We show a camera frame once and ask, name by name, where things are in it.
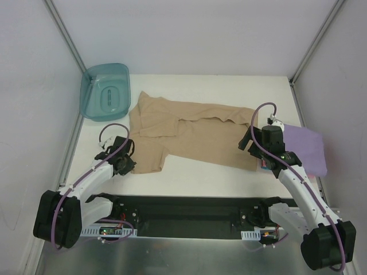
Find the beige t shirt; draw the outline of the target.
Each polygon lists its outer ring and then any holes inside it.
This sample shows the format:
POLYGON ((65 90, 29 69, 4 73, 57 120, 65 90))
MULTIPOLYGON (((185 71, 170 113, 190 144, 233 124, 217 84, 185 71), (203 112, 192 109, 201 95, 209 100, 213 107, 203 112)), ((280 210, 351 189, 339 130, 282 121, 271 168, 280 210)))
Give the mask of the beige t shirt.
POLYGON ((171 101, 145 92, 129 113, 134 174, 162 171, 168 155, 256 171, 257 160, 238 148, 250 108, 171 101))

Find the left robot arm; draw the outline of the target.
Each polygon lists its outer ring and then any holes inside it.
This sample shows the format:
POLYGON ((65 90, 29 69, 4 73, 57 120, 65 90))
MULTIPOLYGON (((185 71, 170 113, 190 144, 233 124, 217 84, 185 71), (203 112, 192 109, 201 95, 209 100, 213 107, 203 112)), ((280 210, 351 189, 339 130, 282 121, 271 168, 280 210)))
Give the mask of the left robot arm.
POLYGON ((45 191, 39 202, 33 235, 69 249, 93 223, 102 219, 114 223, 123 218, 119 197, 94 192, 114 176, 131 172, 136 165, 132 159, 134 152, 132 139, 117 136, 113 145, 95 156, 91 168, 74 184, 58 191, 45 191))

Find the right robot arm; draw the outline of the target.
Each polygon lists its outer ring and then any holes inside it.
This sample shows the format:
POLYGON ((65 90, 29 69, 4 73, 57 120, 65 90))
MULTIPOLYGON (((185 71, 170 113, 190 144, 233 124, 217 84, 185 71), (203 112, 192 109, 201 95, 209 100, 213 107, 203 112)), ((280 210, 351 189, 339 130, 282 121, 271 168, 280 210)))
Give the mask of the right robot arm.
POLYGON ((343 221, 312 187, 300 159, 286 151, 282 128, 274 124, 261 129, 251 126, 239 142, 239 149, 265 162, 301 212, 295 214, 280 198, 270 198, 258 211, 259 222, 284 228, 300 244, 310 269, 342 272, 353 259, 356 228, 350 221, 343 221))

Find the purple folded t shirt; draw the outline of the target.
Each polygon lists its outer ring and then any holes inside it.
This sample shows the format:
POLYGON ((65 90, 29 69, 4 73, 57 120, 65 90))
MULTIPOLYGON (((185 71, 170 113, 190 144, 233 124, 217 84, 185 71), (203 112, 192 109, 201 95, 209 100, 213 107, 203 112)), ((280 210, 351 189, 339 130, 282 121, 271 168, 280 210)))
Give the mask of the purple folded t shirt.
POLYGON ((294 152, 306 172, 323 177, 327 174, 322 135, 305 127, 284 125, 283 139, 287 151, 294 152))

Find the teal plastic basin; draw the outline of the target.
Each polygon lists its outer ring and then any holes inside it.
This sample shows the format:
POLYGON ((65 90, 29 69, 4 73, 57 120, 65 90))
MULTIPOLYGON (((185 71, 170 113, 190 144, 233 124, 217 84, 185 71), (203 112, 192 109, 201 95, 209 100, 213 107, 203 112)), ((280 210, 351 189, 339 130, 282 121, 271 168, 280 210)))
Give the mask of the teal plastic basin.
POLYGON ((131 104, 129 69, 109 63, 90 67, 81 79, 80 113, 97 122, 125 117, 131 104))

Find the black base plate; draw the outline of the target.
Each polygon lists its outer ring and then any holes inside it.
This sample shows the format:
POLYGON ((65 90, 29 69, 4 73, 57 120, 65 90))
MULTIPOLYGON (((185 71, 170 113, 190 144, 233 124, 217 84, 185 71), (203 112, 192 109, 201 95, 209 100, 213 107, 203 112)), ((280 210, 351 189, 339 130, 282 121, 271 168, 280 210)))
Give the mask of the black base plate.
POLYGON ((137 229, 137 237, 241 239, 241 231, 269 230, 277 225, 270 221, 265 207, 293 199, 201 198, 117 196, 122 203, 123 218, 107 218, 95 225, 137 229))

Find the right aluminium frame post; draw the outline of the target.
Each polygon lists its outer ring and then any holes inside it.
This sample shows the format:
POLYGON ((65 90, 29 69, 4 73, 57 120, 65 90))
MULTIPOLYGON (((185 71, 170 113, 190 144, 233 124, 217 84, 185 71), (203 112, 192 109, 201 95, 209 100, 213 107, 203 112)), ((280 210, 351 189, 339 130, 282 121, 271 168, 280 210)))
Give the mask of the right aluminium frame post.
POLYGON ((302 57, 299 65, 297 66, 294 74, 289 79, 290 87, 293 87, 297 82, 298 78, 300 77, 301 73, 304 71, 305 67, 311 60, 313 54, 315 53, 317 47, 322 42, 324 36, 326 35, 327 31, 330 29, 331 24, 336 19, 337 15, 341 11, 343 5, 346 3, 346 0, 337 0, 333 3, 330 11, 328 12, 325 20, 321 24, 320 28, 318 29, 315 37, 313 38, 310 46, 307 48, 304 56, 302 57))

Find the aluminium frame post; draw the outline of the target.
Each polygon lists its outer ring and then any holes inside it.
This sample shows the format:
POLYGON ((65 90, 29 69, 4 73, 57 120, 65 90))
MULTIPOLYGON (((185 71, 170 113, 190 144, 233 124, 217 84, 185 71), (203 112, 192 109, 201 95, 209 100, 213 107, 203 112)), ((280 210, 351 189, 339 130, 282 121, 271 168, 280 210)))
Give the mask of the aluminium frame post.
POLYGON ((313 38, 310 46, 307 48, 304 56, 302 57, 299 65, 297 66, 294 74, 289 79, 290 87, 293 87, 297 82, 298 78, 300 77, 301 73, 304 71, 305 67, 311 60, 313 54, 315 53, 317 47, 322 42, 324 36, 326 35, 327 31, 330 29, 331 24, 336 19, 337 15, 341 11, 343 5, 346 3, 346 0, 337 0, 333 3, 330 11, 328 12, 325 20, 321 24, 320 28, 318 29, 315 37, 313 38))
POLYGON ((67 48, 69 49, 71 56, 73 57, 76 65, 78 66, 81 73, 84 73, 87 69, 85 66, 84 61, 82 60, 82 57, 71 37, 69 34, 69 31, 54 3, 53 0, 43 0, 43 3, 45 4, 45 7, 47 11, 49 12, 50 16, 52 17, 52 20, 54 21, 56 27, 58 28, 64 42, 67 45, 67 48))

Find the left aluminium frame post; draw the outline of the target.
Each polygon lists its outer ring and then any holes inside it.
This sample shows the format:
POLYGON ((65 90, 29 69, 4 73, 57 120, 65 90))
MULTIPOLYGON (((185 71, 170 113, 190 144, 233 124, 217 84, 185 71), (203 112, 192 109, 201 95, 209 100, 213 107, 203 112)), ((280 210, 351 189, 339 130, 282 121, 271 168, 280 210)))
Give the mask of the left aluminium frame post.
POLYGON ((53 0, 43 0, 43 3, 45 4, 45 7, 47 11, 49 12, 50 16, 52 17, 52 20, 54 21, 56 27, 58 28, 64 42, 67 45, 67 48, 69 49, 71 56, 73 57, 76 65, 78 66, 81 73, 84 73, 87 69, 85 66, 84 61, 82 60, 82 57, 71 37, 69 34, 69 31, 54 3, 53 0))

